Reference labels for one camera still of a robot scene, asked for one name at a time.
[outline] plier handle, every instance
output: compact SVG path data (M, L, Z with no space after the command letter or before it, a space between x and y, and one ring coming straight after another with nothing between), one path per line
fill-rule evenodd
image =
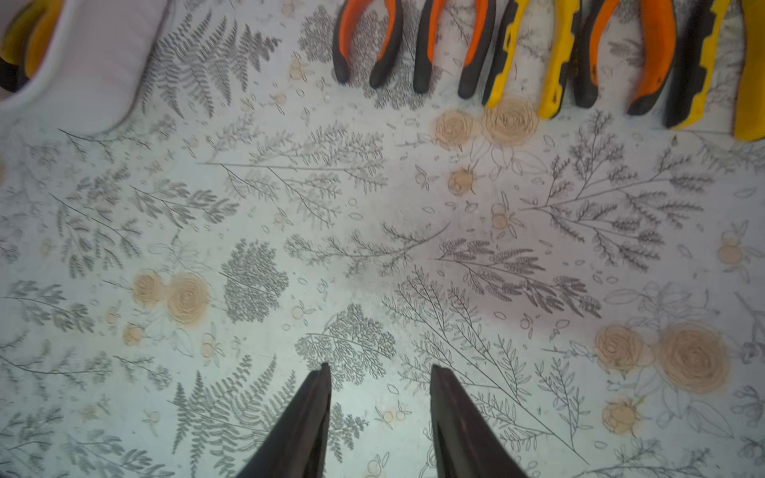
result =
M417 30L417 47L415 49L414 87L417 93L426 93L430 88L433 71L433 54L435 52L435 37L438 31L438 17L447 0L427 0L420 15L420 26ZM478 77L483 60L489 51L491 35L494 29L496 0L475 0L476 23L473 39L467 50L465 63L460 76L457 94L460 98L470 98L478 86Z
M372 1L346 0L337 16L332 37L332 62L338 83L345 84L350 81L350 44L353 40L353 31L361 14ZM401 0L386 0L385 5L388 9L388 33L377 62L369 75L369 85L372 88L380 88L388 78L396 62L396 56L399 54L404 34L404 10Z
M667 128L686 128L704 115L722 21L731 0L701 0L688 23L666 107ZM747 55L738 87L734 137L765 138L765 0L741 0Z
M574 77L574 101L590 108L597 100L597 54L601 36L619 0L594 0L579 36ZM677 26L672 0L642 0L640 20L646 45L646 64L627 114L644 115L651 110L664 88L675 58Z
M487 108L496 106L504 94L507 77L513 65L523 12L528 4L529 0L509 0L505 7L500 30L496 34L494 59L486 89L483 91L483 104ZM580 10L580 0L555 0L555 39L542 88L542 100L539 103L541 118L554 118L561 109L568 79L568 65L579 29Z

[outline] floral tablecloth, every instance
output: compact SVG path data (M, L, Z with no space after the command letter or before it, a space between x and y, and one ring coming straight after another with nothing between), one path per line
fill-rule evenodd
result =
M762 477L765 145L729 135L737 6L683 132L666 94L625 114L636 0L601 42L595 107L569 94L551 121L551 0L488 112L457 97L472 2L443 11L425 95L422 3L403 0L381 89L384 2L347 86L339 7L172 3L116 130L2 129L0 470L234 476L328 361L326 476L435 476L437 363L533 478Z

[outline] fern print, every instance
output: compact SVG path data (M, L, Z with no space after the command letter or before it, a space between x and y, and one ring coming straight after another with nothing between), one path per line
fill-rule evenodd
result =
M169 478L174 471L167 470L163 463L155 463L149 452L132 448L126 450L120 437L108 435L104 430L88 432L83 441L67 435L64 451L73 465L77 465L81 476L99 478Z
M154 45L143 76L142 109L147 111L158 92L183 118L179 94L185 92L190 102L212 118L216 102L213 88L230 105L236 87L247 91L249 68L260 72L279 43L277 38L251 31L249 25L241 28L236 20L230 24L226 17L213 27L211 10L196 24L194 15L187 13L178 27Z
M287 131L261 133L248 117L237 119L217 135L212 158L204 163L224 169L232 195L273 201L286 197L306 219L319 227L330 227L340 213L338 200L344 177L365 193L388 184L380 173L386 159L379 133L362 135L335 124L296 139ZM240 144L252 145L249 162L214 161L221 151L232 151Z
M294 234L285 243L285 250L291 257L301 259L308 265L327 265L332 259L347 259L346 277L361 274L370 265L376 265L378 273L388 277L412 261L410 253L414 248L435 239L448 227L449 223L432 234L419 234L398 231L394 226L383 223L382 230L388 243L366 241L357 229L350 234L348 246L344 246L335 236L325 237L322 246Z
M400 109L408 106L412 111L420 109L425 101L433 97L435 84L440 80L443 70L433 67L431 87L425 94L415 93L412 89L412 75L415 72L415 47L417 44L417 27L420 18L420 7L412 0L402 2L404 15L404 32L401 50L393 65L390 76L384 85L373 89L369 85L369 72L377 61L379 46L383 44L388 31L388 19L374 10L368 10L356 24L355 35L351 44L353 51L353 75L350 85L361 88L366 98L373 98L375 108L390 106ZM330 63L332 61L332 35L334 32L335 14L327 12L319 5L313 15L303 22L301 37L298 40L301 50L308 61Z
M45 453L53 444L56 428L63 420L60 407L14 413L0 429L0 473L8 476L45 474Z
M121 183L130 178L126 165L81 180L65 197L49 193L58 205L56 230L63 240L61 261L69 266L71 278L85 277L96 270L122 268L126 259L141 256L141 230L135 218L117 221Z
M361 385L367 373L375 379L385 376L381 359L392 359L395 347L393 335L384 331L380 322L364 316L357 304L334 315L321 333L306 333L295 344L309 369L330 364L332 388L336 390L346 381Z
M667 187L676 194L701 194L714 180L687 171L691 157L671 148L658 156L651 175L632 171L623 163L624 144L608 131L612 121L609 113L593 113L579 128L568 159L552 162L544 203L524 200L531 206L520 211L546 214L554 229L576 242L590 236L607 265L624 263L646 272L649 261L661 259L662 228L681 229L692 214L703 212L697 203L673 197Z
M66 300L59 284L44 288L37 281L16 281L0 300L15 300L21 305L21 318L39 325L51 323L64 332L78 330L93 332L95 321L89 317L84 304L63 304Z
M247 244L242 239L223 264L226 278L227 313L232 322L263 322L279 306L279 296L287 288L286 272L276 270L276 250L267 242Z
M276 358L257 377L251 377L252 358L245 355L232 376L205 385L197 372L194 389L187 394L178 384L172 404L178 409L178 426L173 453L190 436L191 477L206 476L200 471L205 453L215 461L219 476L235 476L252 457L282 416L298 387L295 372L281 386L274 384ZM330 415L328 444L338 460L342 445L353 449L353 440L368 423L343 415L335 404Z

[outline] branch print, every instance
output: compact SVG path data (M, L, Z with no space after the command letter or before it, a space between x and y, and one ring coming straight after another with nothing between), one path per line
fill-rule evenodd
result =
M568 159L552 162L550 189L544 203L528 201L521 209L545 213L564 237L585 242L591 235L595 252L606 264L620 263L646 272L649 261L660 259L664 245L661 228L681 229L697 203L676 194L700 194L712 184L710 174L686 172L690 156L667 148L656 159L650 176L643 177L623 163L624 145L608 128L613 118L597 111L577 133Z
M101 151L109 163L116 162L115 156L121 149L135 148L151 151L154 141L165 141L177 131L175 120L169 115L148 125L145 131L137 132L138 122L129 122L127 126L118 128L118 132L107 132L101 135L83 136L59 131L67 137L67 143L72 146L77 156L83 161L91 161L94 151Z
M212 10L198 23L193 14L187 13L180 25L155 43L143 76L143 112L158 91L160 98L183 118L178 93L184 91L190 104L201 106L212 118L216 102L212 86L230 105L234 89L230 75L235 85L238 83L246 92L251 81L249 67L260 72L262 63L271 59L281 42L251 31L247 24L240 29L236 20L229 28L226 17L213 29L211 19Z
M440 228L432 234L416 232L401 232L388 224L382 224L389 243L369 242L361 237L361 232L355 230L350 234L349 245L345 246L337 237L324 238L324 244L314 245L310 240L299 234L294 234L285 243L285 249L291 257L305 261L308 265L327 265L333 259L348 259L350 264L346 277L358 275L376 265L378 273L391 276L406 267L412 261L411 251L441 235L447 228Z
M5 375L11 388L19 393L24 380L31 379L34 394L43 400L48 400L48 386L54 377L64 379L67 385L80 390L92 383L104 383L112 373L112 360L105 352L96 354L83 365L77 365L75 349L68 349L59 359L53 358L52 345L48 339L43 342L39 353L31 358L29 353L24 358L18 358L19 351L29 349L26 344L28 333L21 333L8 342L0 343L0 372Z
M361 135L344 125L316 129L303 140L292 133L265 135L248 127L252 120L237 120L241 128L228 127L213 142L213 157L204 164L220 166L226 172L226 184L232 195L260 200L280 200L284 194L297 204L297 211L319 226L333 226L342 195L342 177L351 179L365 193L387 185L380 170L383 157L379 133ZM251 145L249 163L215 162L219 152L231 151L239 143ZM237 171L248 171L242 174Z
M247 244L242 239L223 264L220 273L226 277L226 304L232 322L263 322L279 306L279 296L287 288L286 272L276 270L276 249L267 242Z
M130 177L126 165L81 180L65 197L49 193L58 203L56 229L63 240L61 261L69 265L71 278L85 277L97 265L103 270L122 268L126 259L141 256L137 219L115 221L122 183Z
M17 301L21 305L21 318L27 322L40 325L50 322L64 332L75 329L93 332L95 321L88 316L88 308L78 303L65 305L59 284L40 288L37 281L16 281L8 293L0 297L2 299Z
M564 311L566 307L580 317L583 312L600 317L601 304L587 295L584 283L564 275L552 283L534 276L545 268L537 264L539 257L532 249L493 251L488 241L452 239L441 244L443 254L435 260L459 264L465 268L463 280L476 293L487 292L505 302L522 296L545 312Z
M414 274L399 284L397 295L383 299L383 306L405 327L419 327L419 338L413 343L418 357L402 357L404 369L399 375L403 379L425 389L430 383L431 364L448 367L470 392L483 416L498 429L504 444L514 450L528 450L536 448L539 437L551 437L587 462L571 439L576 427L567 425L566 435L561 436L532 410L527 399L531 393L526 389L532 377L524 373L526 362L518 357L511 341L498 336L493 342L485 337L478 310L470 305L465 291L453 285L444 291L415 267ZM569 375L563 374L564 381L569 380Z
M311 370L329 363L332 387L340 390L346 381L361 385L367 373L375 379L385 376L381 359L393 358L396 339L380 322L367 318L360 305L350 304L335 314L321 333L301 337L295 349Z
M239 205L228 198L219 198L209 189L192 193L186 183L169 179L157 181L150 192L135 186L131 188L135 191L133 202L139 211L152 218L165 216L180 228L199 218L212 224L220 223L223 218L233 216Z
M617 463L578 473L571 478L628 478L638 476L661 476L662 478L704 478L703 469L709 458L707 450L690 450L687 456L675 463L662 455L661 442L655 439L633 442L632 450L622 446L616 451Z
M165 469L163 463L155 463L146 450L126 450L120 437L108 435L104 430L88 432L84 441L68 434L63 448L71 463L86 476L91 473L103 478L175 476L175 472Z
M60 407L39 409L24 416L16 412L0 429L0 472L9 476L45 473L44 455L53 444Z

